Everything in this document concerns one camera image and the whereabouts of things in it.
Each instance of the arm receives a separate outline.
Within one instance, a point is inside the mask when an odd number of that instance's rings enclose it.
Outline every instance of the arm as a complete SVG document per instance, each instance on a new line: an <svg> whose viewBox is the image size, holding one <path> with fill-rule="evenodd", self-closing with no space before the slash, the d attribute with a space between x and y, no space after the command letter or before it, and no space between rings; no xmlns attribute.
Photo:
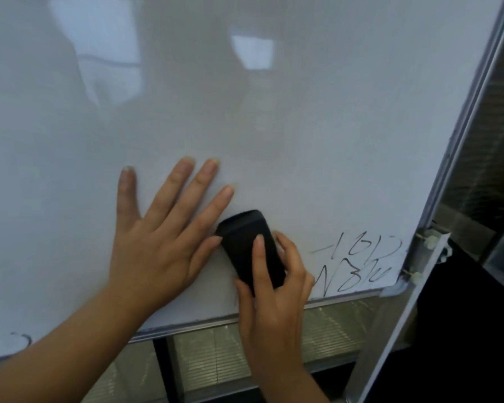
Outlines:
<svg viewBox="0 0 504 403"><path fill-rule="evenodd" d="M256 307L248 286L235 280L239 291L239 333L253 379L269 403L327 403L302 364L300 340L302 313L314 285L299 252L285 235L277 233L288 275L273 290L262 236L252 250Z"/></svg>
<svg viewBox="0 0 504 403"><path fill-rule="evenodd" d="M136 175L123 169L107 286L0 366L0 402L79 402L142 323L194 281L220 243L220 237L206 235L233 189L222 189L188 224L218 162L208 160L175 202L193 168L191 158L180 160L144 218L136 203Z"/></svg>

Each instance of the metal stand leg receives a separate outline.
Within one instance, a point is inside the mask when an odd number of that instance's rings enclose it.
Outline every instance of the metal stand leg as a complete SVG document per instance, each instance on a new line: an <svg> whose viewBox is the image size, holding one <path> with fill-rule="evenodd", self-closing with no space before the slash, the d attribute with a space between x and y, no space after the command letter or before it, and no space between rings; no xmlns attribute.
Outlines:
<svg viewBox="0 0 504 403"><path fill-rule="evenodd" d="M157 355L158 366L161 369L168 403L182 403L184 401L183 384L174 340L170 336L154 339L153 347Z"/></svg>
<svg viewBox="0 0 504 403"><path fill-rule="evenodd" d="M442 229L436 227L427 230L424 235L417 235L419 239L413 244L412 255L406 263L411 282L406 291L391 297L377 311L344 392L347 402L363 403L368 395L433 266L447 244L450 233L440 230Z"/></svg>

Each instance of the black eraser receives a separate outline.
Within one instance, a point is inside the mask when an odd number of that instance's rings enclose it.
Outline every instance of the black eraser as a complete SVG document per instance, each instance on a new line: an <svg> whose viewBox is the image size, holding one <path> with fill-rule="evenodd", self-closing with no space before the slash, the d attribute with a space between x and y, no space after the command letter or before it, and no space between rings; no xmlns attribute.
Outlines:
<svg viewBox="0 0 504 403"><path fill-rule="evenodd" d="M216 228L215 235L222 237L222 247L228 254L239 278L248 284L254 294L252 278L252 244L257 235L263 235L267 269L272 288L284 284L285 269L278 256L276 243L267 221L259 210L248 210L223 220Z"/></svg>

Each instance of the whiteboard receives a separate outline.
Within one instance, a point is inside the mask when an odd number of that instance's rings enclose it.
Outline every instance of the whiteboard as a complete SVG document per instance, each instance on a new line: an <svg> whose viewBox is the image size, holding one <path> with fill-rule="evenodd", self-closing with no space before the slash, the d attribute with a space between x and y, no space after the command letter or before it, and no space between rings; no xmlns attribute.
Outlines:
<svg viewBox="0 0 504 403"><path fill-rule="evenodd" d="M145 211L218 157L205 200L235 184L312 298L394 284L501 1L0 0L0 356L105 285L124 165ZM235 313L234 276L142 328Z"/></svg>

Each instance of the person's left hand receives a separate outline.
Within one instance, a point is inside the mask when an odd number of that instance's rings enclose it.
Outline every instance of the person's left hand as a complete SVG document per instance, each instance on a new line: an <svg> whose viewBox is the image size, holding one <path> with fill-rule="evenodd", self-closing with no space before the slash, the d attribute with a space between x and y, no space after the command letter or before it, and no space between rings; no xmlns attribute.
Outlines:
<svg viewBox="0 0 504 403"><path fill-rule="evenodd" d="M188 223L213 181L219 162L207 160L177 199L194 165L189 157L177 163L143 218L136 202L135 172L128 167L121 171L107 289L146 318L195 280L221 241L221 237L206 235L228 206L234 190L225 186Z"/></svg>

